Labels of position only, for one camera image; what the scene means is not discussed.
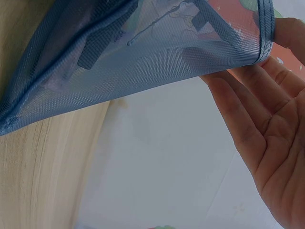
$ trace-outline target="light wood grain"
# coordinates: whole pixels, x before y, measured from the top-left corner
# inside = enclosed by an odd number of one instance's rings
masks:
[[[0,97],[54,0],[0,0]],[[73,228],[108,103],[0,137],[0,229]]]

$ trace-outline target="white background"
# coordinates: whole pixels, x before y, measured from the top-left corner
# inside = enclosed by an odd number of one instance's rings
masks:
[[[274,6],[284,17],[305,11],[301,0]],[[79,222],[96,229],[281,228],[199,78],[112,102]]]

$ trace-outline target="hand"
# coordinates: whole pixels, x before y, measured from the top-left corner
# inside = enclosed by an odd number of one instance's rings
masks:
[[[305,24],[276,21],[275,42],[305,65]],[[305,229],[305,82],[272,57],[201,78],[274,218]]]

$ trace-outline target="fingers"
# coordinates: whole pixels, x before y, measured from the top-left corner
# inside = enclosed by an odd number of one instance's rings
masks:
[[[273,57],[269,57],[261,67],[280,85],[291,98],[295,98],[305,88],[305,82],[285,68]]]
[[[238,82],[228,71],[222,71],[215,74],[210,74],[201,77],[205,82],[208,82],[211,78],[221,78],[233,89],[242,105],[250,115],[253,123],[261,134],[266,132],[268,123],[271,119],[270,113],[261,105],[261,103],[245,88],[240,82]]]
[[[233,69],[233,72],[271,114],[277,113],[290,101],[287,93],[262,67],[245,66]]]
[[[263,157],[265,140],[231,86],[222,78],[204,78],[237,150],[253,174]]]
[[[295,18],[276,19],[274,41],[291,49],[297,59],[305,65],[305,24]]]

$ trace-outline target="blue mesh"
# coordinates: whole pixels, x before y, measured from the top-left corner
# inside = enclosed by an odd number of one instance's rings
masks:
[[[163,84],[263,61],[271,0],[56,0],[0,104],[0,135]],[[218,5],[231,4],[229,10]]]

